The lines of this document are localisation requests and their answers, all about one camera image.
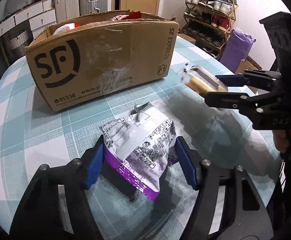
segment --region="human hand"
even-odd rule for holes
[[[275,147],[281,153],[285,153],[289,147],[289,140],[287,139],[287,133],[285,130],[273,130],[273,140]]]

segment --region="metal bolt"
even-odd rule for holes
[[[40,169],[41,171],[45,171],[47,168],[48,168],[48,165],[47,165],[47,164],[41,164],[41,165],[39,166],[39,169]]]
[[[204,166],[210,166],[210,165],[211,165],[211,161],[208,160],[208,159],[204,159],[204,160],[202,161],[202,164],[203,164]]]
[[[73,159],[72,161],[76,165],[79,165],[81,163],[81,159],[80,158]]]
[[[243,171],[244,168],[241,165],[236,166],[237,171]]]

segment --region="plaid pattern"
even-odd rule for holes
[[[245,167],[267,204],[280,169],[271,132],[253,130],[248,118],[237,110],[219,111],[206,106],[177,75],[188,62],[213,74],[229,72],[178,37],[166,78],[61,113],[52,112],[45,104],[26,58],[15,62],[0,81],[0,225],[4,230],[9,231],[19,201],[39,165],[60,166],[81,157],[100,136],[99,126],[127,115],[135,103],[152,102],[174,120],[177,135],[184,136],[202,157],[225,167]],[[247,87],[231,91],[253,95]],[[102,174],[106,171],[94,190],[87,191],[87,199],[105,239],[179,239],[197,192],[187,185],[178,163],[162,176],[161,193],[155,201],[139,191],[128,198]],[[62,195],[61,203],[65,210]],[[66,213],[63,218],[71,231]]]

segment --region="red and white package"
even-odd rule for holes
[[[117,15],[116,17],[113,17],[108,21],[131,20],[131,19],[141,19],[141,12],[140,11],[134,12],[130,15]]]
[[[72,29],[79,27],[79,26],[80,25],[77,23],[67,23],[67,24],[62,25],[61,27],[57,28],[52,35],[57,34],[57,33],[61,33],[61,32],[65,32],[68,30],[72,30]]]

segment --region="white drawer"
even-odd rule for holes
[[[52,8],[52,0],[47,0],[42,2],[44,6],[44,12]]]
[[[56,21],[54,21],[54,22],[52,22],[52,23],[49,23],[49,24],[47,24],[47,25],[44,25],[44,26],[41,26],[41,27],[39,27],[39,28],[37,28],[37,29],[35,29],[35,30],[33,30],[32,31],[32,35],[33,35],[33,38],[35,39],[36,37],[38,37],[38,35],[46,28],[46,27],[48,27],[48,26],[50,26],[50,25],[54,25],[54,24],[56,24],[57,22]]]
[[[51,23],[56,21],[55,10],[51,10],[45,13],[42,13],[36,17],[33,17],[29,20],[30,29],[33,31],[39,27],[45,26],[47,24],[52,25]]]
[[[30,19],[33,16],[36,16],[39,13],[42,13],[43,10],[43,6],[42,6],[42,2],[40,3],[36,3],[35,5],[31,5],[27,8],[25,8],[24,10],[22,10],[21,12],[17,13],[15,15],[15,19],[16,19],[16,25],[18,25],[19,23],[22,23],[23,21]]]
[[[12,29],[14,26],[14,19],[13,16],[11,16],[0,24],[0,36],[5,34],[8,30]]]

